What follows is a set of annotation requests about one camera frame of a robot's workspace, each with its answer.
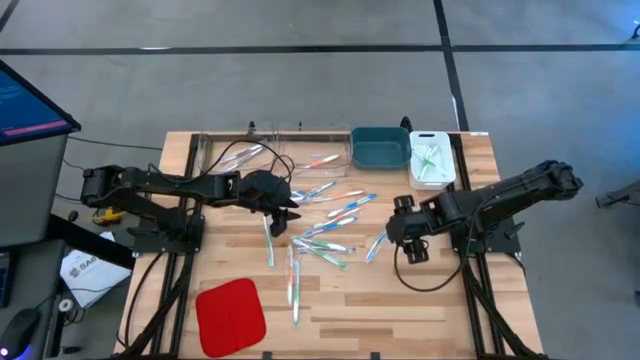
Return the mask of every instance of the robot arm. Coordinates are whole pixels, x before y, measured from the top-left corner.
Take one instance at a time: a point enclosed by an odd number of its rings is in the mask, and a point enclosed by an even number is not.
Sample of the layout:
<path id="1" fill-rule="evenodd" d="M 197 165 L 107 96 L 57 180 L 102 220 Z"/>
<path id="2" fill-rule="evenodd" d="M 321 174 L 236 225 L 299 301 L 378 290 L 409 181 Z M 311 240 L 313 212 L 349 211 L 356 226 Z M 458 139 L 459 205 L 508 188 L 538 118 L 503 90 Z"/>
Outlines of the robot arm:
<path id="1" fill-rule="evenodd" d="M 582 188 L 582 181 L 565 163 L 548 160 L 540 165 L 482 189 L 442 193 L 421 202 L 410 195 L 394 199 L 395 210 L 387 223 L 387 236 L 402 246 L 409 263 L 428 260 L 421 236 L 448 232 L 469 223 L 482 236 L 492 225 L 543 200 L 568 200 Z"/>
<path id="2" fill-rule="evenodd" d="M 180 233 L 185 229 L 186 211 L 165 208 L 139 193 L 187 197 L 211 207 L 240 206 L 273 218 L 271 234 L 279 236 L 287 221 L 300 217 L 285 208 L 297 208 L 290 200 L 291 190 L 283 178 L 265 170 L 203 175 L 198 178 L 164 175 L 135 167 L 105 166 L 84 171 L 80 200 L 92 208 L 114 206 L 140 217 L 154 220 L 161 231 Z"/>

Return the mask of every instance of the monitor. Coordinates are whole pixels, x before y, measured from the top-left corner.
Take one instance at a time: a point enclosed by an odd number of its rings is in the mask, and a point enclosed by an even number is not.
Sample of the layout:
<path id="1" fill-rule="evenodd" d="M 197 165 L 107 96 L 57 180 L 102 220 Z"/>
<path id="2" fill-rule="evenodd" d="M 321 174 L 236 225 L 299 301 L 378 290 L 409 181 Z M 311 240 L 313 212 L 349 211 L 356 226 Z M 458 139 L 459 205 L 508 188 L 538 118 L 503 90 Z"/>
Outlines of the monitor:
<path id="1" fill-rule="evenodd" d="M 0 146 L 79 130 L 71 115 L 0 60 Z"/>

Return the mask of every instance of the black floor stripe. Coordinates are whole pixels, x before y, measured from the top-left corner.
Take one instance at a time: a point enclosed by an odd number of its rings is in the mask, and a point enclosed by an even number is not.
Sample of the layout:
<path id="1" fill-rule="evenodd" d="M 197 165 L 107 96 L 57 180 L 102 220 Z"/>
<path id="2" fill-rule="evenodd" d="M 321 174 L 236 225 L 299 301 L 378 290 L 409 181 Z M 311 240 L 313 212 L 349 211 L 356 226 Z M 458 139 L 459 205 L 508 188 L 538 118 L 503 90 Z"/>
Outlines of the black floor stripe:
<path id="1" fill-rule="evenodd" d="M 455 45 L 453 52 L 593 52 L 640 51 L 640 41 L 625 44 Z"/>
<path id="2" fill-rule="evenodd" d="M 442 51 L 440 45 L 292 45 L 292 46 L 211 46 L 162 48 L 34 48 L 0 49 L 0 55 L 221 55 L 221 54 L 308 54 L 308 53 L 416 53 Z"/>
<path id="3" fill-rule="evenodd" d="M 313 53 L 419 53 L 438 52 L 607 52 L 640 51 L 638 43 L 627 44 L 567 44 L 567 45 L 450 45 L 448 36 L 443 45 L 283 45 L 283 46 L 203 46 L 166 48 L 14 48 L 0 49 L 0 55 L 233 55 L 233 54 L 313 54 Z"/>
<path id="4" fill-rule="evenodd" d="M 19 2 L 20 0 L 11 0 L 9 5 L 5 9 L 4 13 L 2 14 L 2 17 L 0 17 L 0 32 L 2 32 L 4 27 L 7 25 L 9 18 L 11 17 L 11 15 L 13 15 L 13 11 L 16 9 L 16 6 L 18 6 Z"/>
<path id="5" fill-rule="evenodd" d="M 436 19 L 438 20 L 438 31 L 440 32 L 440 38 L 442 41 L 442 53 L 444 55 L 445 65 L 447 67 L 449 89 L 451 91 L 451 96 L 453 96 L 453 99 L 455 99 L 453 106 L 455 107 L 456 111 L 458 130 L 469 131 L 469 121 L 467 120 L 467 112 L 464 108 L 462 89 L 460 88 L 460 79 L 458 79 L 456 61 L 453 56 L 451 40 L 449 39 L 449 28 L 447 27 L 447 18 L 444 15 L 442 0 L 433 0 L 433 7 L 436 11 Z"/>

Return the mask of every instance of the teal container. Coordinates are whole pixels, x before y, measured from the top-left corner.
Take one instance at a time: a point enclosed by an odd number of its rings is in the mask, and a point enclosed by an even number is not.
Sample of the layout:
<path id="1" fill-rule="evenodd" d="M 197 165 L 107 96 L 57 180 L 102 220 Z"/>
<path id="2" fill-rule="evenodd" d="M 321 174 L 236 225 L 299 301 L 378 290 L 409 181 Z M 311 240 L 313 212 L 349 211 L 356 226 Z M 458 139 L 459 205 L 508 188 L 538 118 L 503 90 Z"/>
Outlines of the teal container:
<path id="1" fill-rule="evenodd" d="M 351 131 L 353 163 L 361 169 L 400 169 L 411 160 L 409 132 L 401 127 L 359 127 Z"/>

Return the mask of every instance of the concrete floor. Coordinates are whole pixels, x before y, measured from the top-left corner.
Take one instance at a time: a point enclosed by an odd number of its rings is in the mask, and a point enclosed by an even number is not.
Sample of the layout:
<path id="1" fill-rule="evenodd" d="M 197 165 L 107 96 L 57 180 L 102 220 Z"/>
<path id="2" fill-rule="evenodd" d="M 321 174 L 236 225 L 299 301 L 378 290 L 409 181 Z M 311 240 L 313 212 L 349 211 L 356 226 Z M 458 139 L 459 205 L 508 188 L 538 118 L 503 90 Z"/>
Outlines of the concrete floor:
<path id="1" fill-rule="evenodd" d="M 9 0 L 0 0 L 0 12 Z M 452 0 L 453 45 L 618 44 L 640 4 L 615 0 Z M 423 0 L 20 0 L 2 48 L 291 44 L 438 44 Z M 170 130 L 303 121 L 456 130 L 442 53 L 3 56 L 83 124 L 81 137 L 161 146 Z M 469 127 L 491 133 L 510 176 L 545 159 L 572 164 L 585 188 L 518 215 L 524 263 L 546 353 L 632 359 L 640 352 L 639 210 L 593 198 L 640 178 L 640 52 L 456 53 Z M 70 141 L 83 166 L 146 166 L 159 153 Z M 77 196 L 78 170 L 58 192 Z M 59 210 L 73 205 L 56 202 Z M 77 208 L 83 214 L 89 211 Z M 78 358 L 113 348 L 126 289 L 65 331 Z M 91 328 L 92 336 L 86 329 Z"/>

